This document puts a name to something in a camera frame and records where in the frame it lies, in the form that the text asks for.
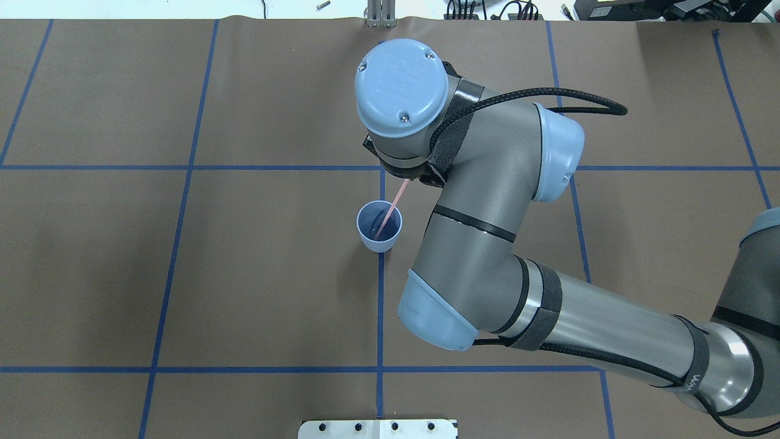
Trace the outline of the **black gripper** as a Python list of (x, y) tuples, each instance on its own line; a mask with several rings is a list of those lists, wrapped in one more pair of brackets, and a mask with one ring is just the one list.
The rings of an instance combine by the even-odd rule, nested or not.
[(437, 169), (426, 159), (420, 157), (411, 159), (390, 157), (375, 147), (370, 135), (365, 136), (365, 139), (363, 139), (363, 147), (378, 158), (382, 167), (393, 177), (418, 180), (420, 183), (431, 187), (444, 187), (446, 185), (446, 178), (441, 177)]

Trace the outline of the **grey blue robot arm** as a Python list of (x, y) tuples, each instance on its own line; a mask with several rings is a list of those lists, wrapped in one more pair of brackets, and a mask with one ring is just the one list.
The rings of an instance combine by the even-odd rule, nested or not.
[(725, 418), (778, 414), (778, 208), (758, 214), (706, 323), (666, 314), (512, 252), (532, 202), (569, 186), (584, 145), (569, 112), (624, 116), (613, 100), (563, 87), (497, 95), (424, 43), (382, 42), (360, 61), (363, 146), (387, 172), (439, 187), (398, 315), (451, 351), (497, 344), (556, 352), (675, 394)]

